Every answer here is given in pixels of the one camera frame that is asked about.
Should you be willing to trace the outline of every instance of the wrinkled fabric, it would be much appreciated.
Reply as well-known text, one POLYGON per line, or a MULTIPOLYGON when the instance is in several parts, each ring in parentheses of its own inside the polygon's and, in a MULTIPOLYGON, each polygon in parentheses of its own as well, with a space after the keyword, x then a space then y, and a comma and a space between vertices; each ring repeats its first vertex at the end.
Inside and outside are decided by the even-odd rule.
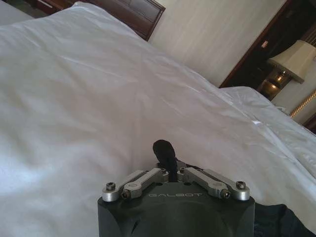
POLYGON ((315 237, 285 205, 256 203, 254 237, 315 237))
POLYGON ((0 27, 0 235, 98 236, 103 186, 153 167, 158 139, 316 232, 315 137, 260 96, 251 106, 283 120, 87 3, 0 27))

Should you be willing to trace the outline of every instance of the dark wooden headboard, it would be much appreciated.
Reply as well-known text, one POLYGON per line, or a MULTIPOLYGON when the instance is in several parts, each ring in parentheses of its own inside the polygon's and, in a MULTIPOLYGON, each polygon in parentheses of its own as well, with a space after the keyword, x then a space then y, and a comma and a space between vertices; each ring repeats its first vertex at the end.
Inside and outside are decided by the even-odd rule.
POLYGON ((316 113, 312 115, 303 126, 316 135, 316 113))
MULTIPOLYGON (((77 0, 66 0, 73 4, 77 0)), ((141 38, 149 40, 165 7, 155 0, 82 0, 105 9, 132 28, 141 38)))

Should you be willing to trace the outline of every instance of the cream wall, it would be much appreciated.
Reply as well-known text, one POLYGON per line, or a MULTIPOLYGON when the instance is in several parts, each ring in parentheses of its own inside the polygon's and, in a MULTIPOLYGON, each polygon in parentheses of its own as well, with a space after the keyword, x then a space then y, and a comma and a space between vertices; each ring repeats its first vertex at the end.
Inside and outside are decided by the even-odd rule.
MULTIPOLYGON (((309 67, 309 70, 305 76, 303 84, 299 84, 295 81, 290 81, 283 90, 276 95, 273 99, 273 103, 277 106, 283 106, 287 108, 288 112, 291 112, 296 108, 307 96, 309 96, 316 89, 316 62, 313 61, 309 67)), ((309 103, 294 120, 298 123, 305 122, 316 112, 316 98, 309 103)))
POLYGON ((219 86, 285 0, 156 0, 150 43, 219 86))

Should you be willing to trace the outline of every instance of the beige lamp shade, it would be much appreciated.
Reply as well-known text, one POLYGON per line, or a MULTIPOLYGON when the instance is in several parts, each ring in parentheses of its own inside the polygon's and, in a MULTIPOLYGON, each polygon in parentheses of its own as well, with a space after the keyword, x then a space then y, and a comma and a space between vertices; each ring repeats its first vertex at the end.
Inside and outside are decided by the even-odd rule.
POLYGON ((303 83, 307 69, 315 56, 314 46, 298 40, 286 51, 270 58, 268 62, 289 73, 299 83, 303 83))

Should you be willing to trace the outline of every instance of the brass lamp base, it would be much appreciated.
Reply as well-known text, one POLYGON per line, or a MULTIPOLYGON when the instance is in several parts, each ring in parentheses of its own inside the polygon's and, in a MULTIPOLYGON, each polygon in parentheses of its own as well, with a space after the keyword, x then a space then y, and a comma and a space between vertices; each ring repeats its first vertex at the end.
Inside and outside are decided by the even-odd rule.
POLYGON ((292 76, 286 71, 274 68, 267 78, 260 84, 257 91, 272 100, 289 82, 292 76))

